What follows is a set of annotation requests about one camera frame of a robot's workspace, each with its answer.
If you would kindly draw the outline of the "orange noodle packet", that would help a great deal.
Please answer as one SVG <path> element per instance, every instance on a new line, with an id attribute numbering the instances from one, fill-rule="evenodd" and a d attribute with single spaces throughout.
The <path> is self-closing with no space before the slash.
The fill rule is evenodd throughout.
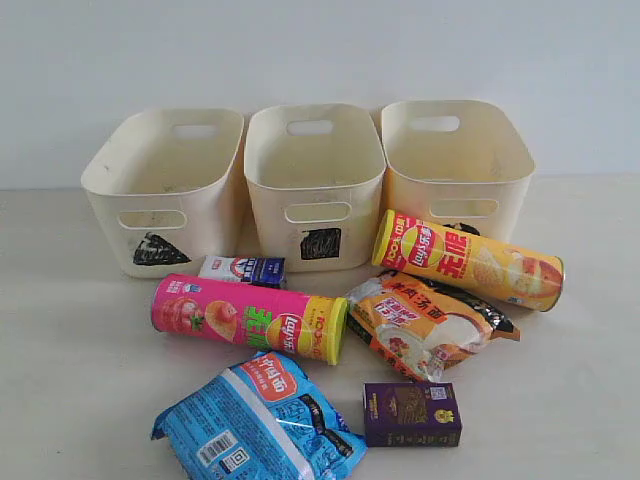
<path id="1" fill-rule="evenodd" d="M 457 287 L 386 270 L 346 294 L 347 325 L 391 367 L 416 381 L 443 372 L 519 329 L 485 300 Z"/>

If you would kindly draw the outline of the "yellow Lays chips can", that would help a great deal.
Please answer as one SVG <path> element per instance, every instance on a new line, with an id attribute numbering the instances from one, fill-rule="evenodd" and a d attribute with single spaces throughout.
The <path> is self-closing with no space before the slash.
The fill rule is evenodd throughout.
<path id="1" fill-rule="evenodd" d="M 381 220 L 372 263 L 541 312 L 555 306 L 565 278 L 557 256 L 391 209 Z"/>

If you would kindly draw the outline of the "blue noodle packet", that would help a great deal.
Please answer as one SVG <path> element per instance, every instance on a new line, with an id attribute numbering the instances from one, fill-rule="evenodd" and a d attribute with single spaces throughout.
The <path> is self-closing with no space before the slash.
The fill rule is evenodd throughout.
<path id="1" fill-rule="evenodd" d="M 260 352 L 224 369 L 162 412 L 151 437 L 167 439 L 190 479 L 345 479 L 367 452 L 299 365 Z"/>

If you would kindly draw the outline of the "purple small box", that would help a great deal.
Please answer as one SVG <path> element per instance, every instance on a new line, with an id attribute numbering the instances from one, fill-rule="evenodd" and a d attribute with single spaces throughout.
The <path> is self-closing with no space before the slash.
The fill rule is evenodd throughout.
<path id="1" fill-rule="evenodd" d="M 369 447 L 456 447 L 462 421 L 451 383 L 366 383 L 365 441 Z"/>

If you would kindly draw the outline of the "white blue milk carton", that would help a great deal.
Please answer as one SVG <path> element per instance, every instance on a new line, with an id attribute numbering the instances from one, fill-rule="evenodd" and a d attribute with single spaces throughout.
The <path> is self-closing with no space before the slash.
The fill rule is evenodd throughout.
<path id="1" fill-rule="evenodd" d="M 198 276 L 273 289 L 286 288 L 285 259 L 278 257 L 211 255 L 205 258 Z"/>

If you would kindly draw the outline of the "cream bin square mark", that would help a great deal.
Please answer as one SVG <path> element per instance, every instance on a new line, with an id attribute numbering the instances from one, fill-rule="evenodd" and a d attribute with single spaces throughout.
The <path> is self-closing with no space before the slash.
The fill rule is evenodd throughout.
<path id="1" fill-rule="evenodd" d="M 370 113 L 349 104 L 275 106 L 250 119 L 244 175 L 261 252 L 289 272 L 368 262 L 386 159 Z"/>

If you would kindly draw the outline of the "pink Lays chips can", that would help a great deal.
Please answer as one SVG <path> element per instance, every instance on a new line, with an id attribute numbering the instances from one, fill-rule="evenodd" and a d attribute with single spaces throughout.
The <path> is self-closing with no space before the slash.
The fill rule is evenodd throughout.
<path id="1" fill-rule="evenodd" d="M 348 301 L 246 283 L 171 274 L 158 285 L 151 322 L 158 331 L 335 365 Z"/>

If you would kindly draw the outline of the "cream bin triangle mark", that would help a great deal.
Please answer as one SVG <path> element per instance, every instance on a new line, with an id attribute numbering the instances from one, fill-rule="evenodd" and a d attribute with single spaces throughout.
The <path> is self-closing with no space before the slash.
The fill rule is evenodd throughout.
<path id="1" fill-rule="evenodd" d="M 124 273 L 196 273 L 207 256 L 235 253 L 243 136 L 243 115 L 225 108 L 145 111 L 113 132 L 81 185 Z"/>

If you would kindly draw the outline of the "cream bin circle mark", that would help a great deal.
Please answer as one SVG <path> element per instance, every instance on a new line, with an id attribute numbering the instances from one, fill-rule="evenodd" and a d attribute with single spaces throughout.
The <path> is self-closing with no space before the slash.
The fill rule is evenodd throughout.
<path id="1" fill-rule="evenodd" d="M 510 240 L 535 162 L 509 118 L 475 100 L 400 101 L 380 112 L 383 205 Z"/>

